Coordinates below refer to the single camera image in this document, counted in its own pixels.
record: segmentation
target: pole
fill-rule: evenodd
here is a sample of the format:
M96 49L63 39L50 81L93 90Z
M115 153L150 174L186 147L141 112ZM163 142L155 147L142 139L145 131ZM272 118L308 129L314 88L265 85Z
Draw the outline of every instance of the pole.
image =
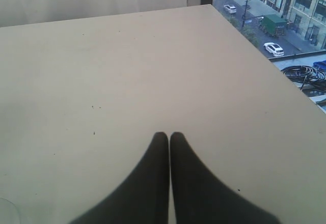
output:
M241 26L241 29L243 29L243 27L244 27L244 23L245 23L245 19L246 19L246 12L247 12L247 5L248 5L248 0L246 0L246 6L244 7L244 14L243 14L243 16L242 16L242 26Z

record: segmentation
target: white car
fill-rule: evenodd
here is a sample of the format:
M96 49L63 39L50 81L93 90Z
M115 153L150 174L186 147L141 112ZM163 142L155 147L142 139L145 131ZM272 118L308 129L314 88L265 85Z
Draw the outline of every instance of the white car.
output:
M232 4L224 5L224 9L229 14L235 14L236 13L236 7L234 5L232 5Z
M281 48L279 44L276 44L274 42L266 42L264 44L265 50L273 54L274 57L279 57L284 55L284 50Z

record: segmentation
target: street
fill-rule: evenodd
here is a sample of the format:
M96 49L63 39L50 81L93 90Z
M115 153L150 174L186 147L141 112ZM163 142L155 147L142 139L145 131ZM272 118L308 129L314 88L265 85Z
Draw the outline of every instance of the street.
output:
M213 0L213 6L219 11L219 12L224 12L224 14L227 14L227 12L224 10L223 5L226 4L233 4L237 12L236 14L233 14L233 16L239 21L239 29L241 28L242 25L242 15L245 12L245 8L242 7L240 4L236 3L234 0ZM251 13L248 11L246 12L246 18L254 17ZM259 42L259 47L258 49L267 57L267 58L272 58L273 55L267 52L263 48L263 44L266 42L274 42L279 44L285 52L285 55L292 55L292 54L298 54L301 53L295 46L293 46L291 43L289 43L287 40L285 40L282 36L278 38L270 37L267 34L264 34L260 29L258 29L258 19L253 18L251 23L245 23L245 25L249 25L254 32L256 33L258 42Z

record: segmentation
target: green truck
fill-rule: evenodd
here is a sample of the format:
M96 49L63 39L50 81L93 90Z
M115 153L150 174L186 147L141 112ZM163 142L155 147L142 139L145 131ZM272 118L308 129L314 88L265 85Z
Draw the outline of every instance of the green truck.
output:
M280 18L276 14L264 15L259 20L259 29L272 37L285 35L287 21Z

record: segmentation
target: desk surface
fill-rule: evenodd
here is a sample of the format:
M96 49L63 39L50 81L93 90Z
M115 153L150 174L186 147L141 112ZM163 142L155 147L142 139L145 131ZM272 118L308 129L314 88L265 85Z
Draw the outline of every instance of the desk surface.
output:
M1 28L0 53L0 198L22 224L92 207L156 131L283 223L326 222L325 114L212 6Z

